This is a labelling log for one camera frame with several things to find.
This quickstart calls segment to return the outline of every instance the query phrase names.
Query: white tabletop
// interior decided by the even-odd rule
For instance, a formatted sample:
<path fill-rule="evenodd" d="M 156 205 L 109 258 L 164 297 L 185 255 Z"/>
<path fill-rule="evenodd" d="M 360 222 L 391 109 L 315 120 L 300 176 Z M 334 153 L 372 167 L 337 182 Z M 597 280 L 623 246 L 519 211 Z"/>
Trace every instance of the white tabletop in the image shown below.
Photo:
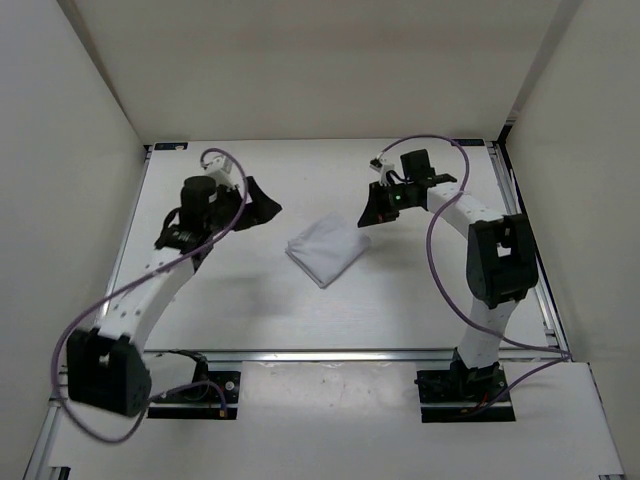
<path fill-rule="evenodd" d="M 453 348 L 465 326 L 436 290 L 425 257 L 431 214 L 412 209 L 398 221 L 368 227 L 371 249 L 326 290 L 319 289 L 284 253 L 287 240 L 337 211 L 354 225 L 376 174 L 369 161 L 389 140 L 189 142 L 182 151 L 151 155 L 117 284 L 144 268 L 162 220 L 179 204 L 186 177 L 201 173 L 208 147 L 235 155 L 283 211 L 270 223 L 232 233 L 219 243 L 196 276 L 178 293 L 153 330 L 147 348 L 201 350 Z M 427 148 L 439 173 L 461 179 L 460 153 L 438 140 L 414 140 L 387 157 Z M 467 190 L 504 211 L 485 147 L 467 148 Z M 466 284 L 465 240 L 442 222 L 434 235 L 436 263 L 445 286 L 463 310 L 471 306 Z M 507 334 L 545 345 L 543 317 L 533 292 L 515 311 Z"/>
<path fill-rule="evenodd" d="M 506 363 L 508 381 L 537 364 Z M 50 465 L 70 480 L 563 479 L 622 469 L 586 364 L 512 392 L 515 422 L 422 424 L 416 366 L 242 367 L 235 421 L 146 419 L 126 444 L 90 441 L 65 418 Z M 121 417 L 75 406 L 105 435 Z"/>

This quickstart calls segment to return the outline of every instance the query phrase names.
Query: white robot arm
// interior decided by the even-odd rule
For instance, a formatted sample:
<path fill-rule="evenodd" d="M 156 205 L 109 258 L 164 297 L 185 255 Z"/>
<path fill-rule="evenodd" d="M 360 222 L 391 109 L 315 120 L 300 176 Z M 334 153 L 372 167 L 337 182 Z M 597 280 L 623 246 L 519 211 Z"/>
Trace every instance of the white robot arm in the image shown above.
<path fill-rule="evenodd" d="M 160 271 L 116 297 L 107 315 L 91 330 L 77 328 L 69 336 L 68 391 L 72 400 L 131 417 L 145 407 L 150 396 L 199 379 L 203 368 L 206 373 L 206 365 L 194 364 L 195 355 L 142 359 L 147 339 L 171 299 L 211 252 L 212 247 L 205 244 L 231 224 L 242 203 L 229 176 L 231 163 L 217 157 L 203 167 L 203 175 L 184 181 L 180 207 L 165 218 L 141 273 Z M 251 202 L 245 205 L 234 231 L 266 223 L 282 210 L 253 177 L 247 177 L 246 185 Z M 172 263 L 189 253 L 191 258 Z"/>
<path fill-rule="evenodd" d="M 426 150 L 400 158 L 405 178 L 384 168 L 392 164 L 380 159 L 371 162 L 385 181 L 381 178 L 369 185 L 369 201 L 359 227 L 394 221 L 406 208 L 436 212 L 459 193 L 453 177 L 436 175 Z M 500 336 L 518 302 L 538 282 L 535 244 L 526 215 L 504 215 L 466 193 L 441 218 L 467 239 L 467 283 L 473 294 L 469 318 L 496 333 L 489 335 L 468 326 L 455 350 L 451 373 L 464 398 L 486 391 L 487 382 L 498 374 Z"/>

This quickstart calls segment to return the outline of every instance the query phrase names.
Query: white wall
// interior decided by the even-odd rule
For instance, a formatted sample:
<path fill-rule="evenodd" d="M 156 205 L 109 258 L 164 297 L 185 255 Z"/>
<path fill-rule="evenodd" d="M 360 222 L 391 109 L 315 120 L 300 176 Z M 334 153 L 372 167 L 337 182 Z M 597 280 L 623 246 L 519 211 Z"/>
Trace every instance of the white wall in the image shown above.
<path fill-rule="evenodd" d="M 0 478 L 18 479 L 56 337 L 105 289 L 143 150 L 55 2 L 0 2 L 0 65 Z"/>
<path fill-rule="evenodd" d="M 560 3 L 75 1 L 145 142 L 495 139 Z"/>
<path fill-rule="evenodd" d="M 508 148 L 573 351 L 640 478 L 640 2 L 587 0 Z"/>

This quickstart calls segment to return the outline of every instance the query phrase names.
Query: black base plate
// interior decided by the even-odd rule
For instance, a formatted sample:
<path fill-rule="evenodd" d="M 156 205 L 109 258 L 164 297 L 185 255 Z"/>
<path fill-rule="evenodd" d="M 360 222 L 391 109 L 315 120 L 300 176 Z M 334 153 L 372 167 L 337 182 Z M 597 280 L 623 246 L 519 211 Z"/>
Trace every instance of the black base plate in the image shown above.
<path fill-rule="evenodd" d="M 218 385 L 224 392 L 227 405 L 238 403 L 240 397 L 240 372 L 237 371 L 209 371 L 209 380 Z M 233 383 L 233 388 L 227 389 L 227 384 Z M 176 418 L 199 420 L 235 420 L 238 415 L 237 408 L 227 408 L 228 416 L 220 415 L 220 395 L 215 389 L 207 387 L 195 387 L 176 395 L 157 400 L 149 407 L 149 418 Z"/>
<path fill-rule="evenodd" d="M 420 370 L 416 384 L 422 404 L 422 423 L 513 422 L 516 419 L 513 407 L 502 403 L 511 400 L 509 394 L 501 399 L 500 405 L 465 417 L 465 414 L 474 408 L 474 404 L 482 402 L 485 394 L 487 399 L 491 400 L 507 386 L 507 379 L 501 370 L 489 385 L 476 392 L 468 392 L 464 398 L 460 395 L 449 370 Z"/>

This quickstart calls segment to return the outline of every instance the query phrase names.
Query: white floor panel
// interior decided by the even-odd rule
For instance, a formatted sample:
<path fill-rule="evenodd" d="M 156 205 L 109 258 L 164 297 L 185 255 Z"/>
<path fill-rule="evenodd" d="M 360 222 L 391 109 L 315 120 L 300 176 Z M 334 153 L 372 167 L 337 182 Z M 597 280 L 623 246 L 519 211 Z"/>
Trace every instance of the white floor panel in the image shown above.
<path fill-rule="evenodd" d="M 189 142 L 183 151 L 154 151 L 138 203 L 118 285 L 144 268 L 162 220 L 179 204 L 183 180 L 200 174 L 207 147 L 228 149 L 264 192 L 283 206 L 270 223 L 232 233 L 209 258 L 153 330 L 147 348 L 332 349 L 453 348 L 464 325 L 436 290 L 425 256 L 431 214 L 403 211 L 396 222 L 369 227 L 373 246 L 334 284 L 319 289 L 284 253 L 288 239 L 337 211 L 354 225 L 376 174 L 369 161 L 389 140 Z M 460 153 L 442 141 L 415 140 L 388 158 L 427 148 L 439 173 L 462 178 Z M 467 148 L 467 190 L 504 211 L 484 147 Z M 434 236 L 438 268 L 453 297 L 470 309 L 466 242 L 444 222 Z M 533 292 L 507 333 L 545 345 L 543 317 Z"/>
<path fill-rule="evenodd" d="M 537 364 L 508 363 L 507 378 Z M 517 388 L 513 423 L 422 424 L 411 363 L 245 364 L 236 421 L 150 420 L 125 445 L 62 420 L 50 464 L 80 480 L 562 479 L 622 473 L 588 366 Z M 115 435 L 124 422 L 78 408 Z"/>

